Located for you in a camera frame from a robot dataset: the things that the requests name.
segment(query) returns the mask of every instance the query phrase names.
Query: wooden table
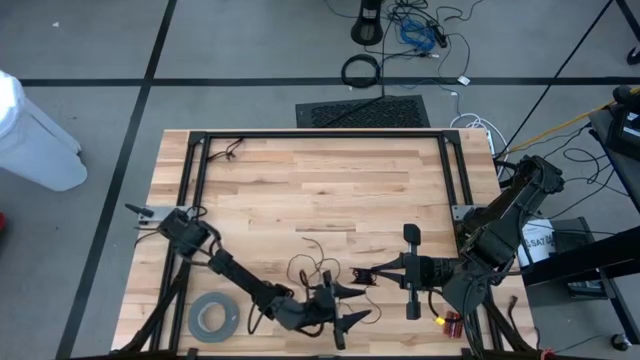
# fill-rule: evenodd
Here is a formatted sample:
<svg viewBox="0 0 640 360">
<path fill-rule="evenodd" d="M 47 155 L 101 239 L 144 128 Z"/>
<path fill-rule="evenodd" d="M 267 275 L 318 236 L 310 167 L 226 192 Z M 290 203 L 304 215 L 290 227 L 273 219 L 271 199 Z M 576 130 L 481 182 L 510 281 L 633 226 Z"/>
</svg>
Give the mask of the wooden table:
<svg viewBox="0 0 640 360">
<path fill-rule="evenodd" d="M 185 130 L 165 131 L 147 204 L 176 203 L 188 135 Z M 499 194 L 499 187 L 486 137 L 476 129 L 460 130 L 460 136 L 474 201 L 488 204 Z M 210 154 L 224 150 L 233 140 L 215 140 Z M 453 151 L 448 152 L 456 192 L 462 198 Z M 221 232 L 225 248 L 239 263 L 261 279 L 294 289 L 298 299 L 302 299 L 303 292 L 287 279 L 287 263 L 299 253 L 320 259 L 317 246 L 303 237 L 317 240 L 327 257 L 340 261 L 338 280 L 345 285 L 353 279 L 350 267 L 370 267 L 406 251 L 402 237 L 405 223 L 415 223 L 422 230 L 420 255 L 457 256 L 435 140 L 246 139 L 236 155 L 231 162 L 222 158 L 209 164 L 202 202 L 208 214 L 203 219 Z M 196 153 L 194 169 L 198 159 Z M 192 171 L 191 185 L 195 173 Z M 165 238 L 155 235 L 137 246 L 113 348 L 126 344 L 153 310 L 167 245 Z M 335 277 L 337 265 L 325 264 Z M 313 265 L 308 259 L 296 259 L 291 271 L 294 279 L 300 269 L 311 273 Z M 346 336 L 347 350 L 338 352 L 331 326 L 319 338 L 310 339 L 265 319 L 256 334 L 248 335 L 249 296 L 212 271 L 194 268 L 179 352 L 197 347 L 200 354 L 220 355 L 459 355 L 461 348 L 468 347 L 464 335 L 462 339 L 449 339 L 442 334 L 442 327 L 434 323 L 427 307 L 426 295 L 421 295 L 422 318 L 409 321 L 405 318 L 407 292 L 385 279 L 379 279 L 378 284 L 367 293 L 382 310 L 380 320 L 354 326 Z M 211 291 L 230 295 L 241 311 L 235 335 L 218 344 L 198 342 L 186 326 L 190 304 Z M 507 277 L 494 288 L 496 304 L 503 311 L 511 295 L 519 298 L 514 311 L 518 328 L 525 340 L 535 345 L 533 320 L 520 277 Z M 434 301 L 440 313 L 450 309 L 439 296 L 434 295 Z M 354 311 L 372 308 L 363 296 L 345 302 Z M 374 309 L 365 321 L 374 320 L 377 314 Z M 485 348 L 490 348 L 483 309 L 479 309 L 479 315 Z M 167 347 L 172 317 L 170 309 L 161 348 Z"/>
</svg>

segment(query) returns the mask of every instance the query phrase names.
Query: white label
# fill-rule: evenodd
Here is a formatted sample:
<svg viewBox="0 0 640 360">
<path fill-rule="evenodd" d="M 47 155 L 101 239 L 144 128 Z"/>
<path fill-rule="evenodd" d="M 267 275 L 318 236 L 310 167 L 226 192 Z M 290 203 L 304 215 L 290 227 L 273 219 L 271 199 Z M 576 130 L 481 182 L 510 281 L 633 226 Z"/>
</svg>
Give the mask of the white label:
<svg viewBox="0 0 640 360">
<path fill-rule="evenodd" d="M 531 253 L 533 262 L 538 262 L 549 257 L 549 253 L 556 251 L 553 240 L 553 227 L 547 219 L 529 221 L 523 228 L 524 240 Z M 528 266 L 529 260 L 522 245 L 518 247 L 518 261 L 520 266 Z"/>
<path fill-rule="evenodd" d="M 464 76 L 460 76 L 458 78 L 458 82 L 464 86 L 469 85 L 469 83 L 471 82 L 471 80 L 469 80 L 468 78 L 464 77 Z"/>
</svg>

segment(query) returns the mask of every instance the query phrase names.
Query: tape roll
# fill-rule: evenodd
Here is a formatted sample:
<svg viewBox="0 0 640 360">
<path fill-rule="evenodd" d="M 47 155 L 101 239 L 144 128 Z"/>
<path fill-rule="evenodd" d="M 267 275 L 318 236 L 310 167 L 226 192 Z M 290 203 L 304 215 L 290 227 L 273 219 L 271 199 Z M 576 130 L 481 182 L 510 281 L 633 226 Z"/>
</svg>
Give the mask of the tape roll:
<svg viewBox="0 0 640 360">
<path fill-rule="evenodd" d="M 211 331 L 204 323 L 204 315 L 214 305 L 221 305 L 224 309 L 224 324 L 220 329 Z M 217 343 L 230 338 L 238 328 L 240 310 L 238 304 L 229 296 L 212 292 L 199 297 L 189 310 L 189 331 L 196 340 L 204 343 Z"/>
</svg>

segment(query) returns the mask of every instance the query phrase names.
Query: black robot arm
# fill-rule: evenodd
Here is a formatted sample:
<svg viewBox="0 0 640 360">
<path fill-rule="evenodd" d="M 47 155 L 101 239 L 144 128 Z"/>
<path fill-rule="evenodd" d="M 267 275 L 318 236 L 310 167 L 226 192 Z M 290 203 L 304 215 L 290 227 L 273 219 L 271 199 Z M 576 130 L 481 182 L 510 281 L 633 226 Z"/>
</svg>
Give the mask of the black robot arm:
<svg viewBox="0 0 640 360">
<path fill-rule="evenodd" d="M 370 269 L 354 269 L 356 283 L 366 283 L 372 275 L 397 282 L 409 290 L 407 319 L 420 318 L 416 291 L 442 287 L 442 295 L 459 313 L 468 314 L 486 297 L 489 285 L 498 285 L 513 264 L 523 243 L 522 226 L 537 211 L 544 198 L 562 190 L 562 172 L 534 156 L 525 156 L 517 165 L 511 188 L 484 208 L 469 211 L 456 224 L 459 238 L 465 239 L 459 259 L 418 256 L 420 230 L 406 224 L 404 238 L 409 251 L 387 264 Z M 405 269 L 404 274 L 387 269 Z"/>
<path fill-rule="evenodd" d="M 319 285 L 310 286 L 306 280 L 303 281 L 307 299 L 305 302 L 295 300 L 293 290 L 281 284 L 260 280 L 240 265 L 234 260 L 233 255 L 222 247 L 220 234 L 215 228 L 204 221 L 189 218 L 182 210 L 174 209 L 160 223 L 158 230 L 169 239 L 174 251 L 191 263 L 194 263 L 190 259 L 197 251 L 206 253 L 209 256 L 207 267 L 248 293 L 261 316 L 277 320 L 287 330 L 315 337 L 320 335 L 326 323 L 331 323 L 336 347 L 342 350 L 346 347 L 344 334 L 371 312 L 365 310 L 340 317 L 336 299 L 360 296 L 365 292 L 341 286 L 332 280 L 329 271 L 322 274 L 322 283 Z M 206 252 L 201 246 L 209 236 L 213 236 L 213 242 L 209 252 Z M 302 276 L 306 279 L 304 272 L 301 272 Z M 319 329 L 313 333 L 304 329 L 312 326 L 319 326 Z"/>
<path fill-rule="evenodd" d="M 284 285 L 271 284 L 258 279 L 238 262 L 225 249 L 220 248 L 208 262 L 209 268 L 238 285 L 251 296 L 260 313 L 270 320 L 277 320 L 287 330 L 294 330 L 310 337 L 320 335 L 325 323 L 333 324 L 333 335 L 339 350 L 346 348 L 344 334 L 371 310 L 364 310 L 342 317 L 338 314 L 336 299 L 346 299 L 363 295 L 364 290 L 349 289 L 331 279 L 331 272 L 322 274 L 322 283 L 309 287 L 314 289 L 313 296 L 303 303 L 293 299 L 293 291 Z M 309 333 L 308 326 L 320 326 L 320 330 Z"/>
</svg>

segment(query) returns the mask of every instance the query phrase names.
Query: white container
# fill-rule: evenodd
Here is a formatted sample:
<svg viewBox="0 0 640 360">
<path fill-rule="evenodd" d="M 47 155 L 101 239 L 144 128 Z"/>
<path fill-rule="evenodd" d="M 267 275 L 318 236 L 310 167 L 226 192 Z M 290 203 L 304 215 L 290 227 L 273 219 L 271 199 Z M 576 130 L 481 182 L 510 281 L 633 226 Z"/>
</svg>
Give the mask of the white container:
<svg viewBox="0 0 640 360">
<path fill-rule="evenodd" d="M 0 71 L 0 167 L 54 191 L 87 178 L 80 145 L 31 103 L 20 82 Z"/>
</svg>

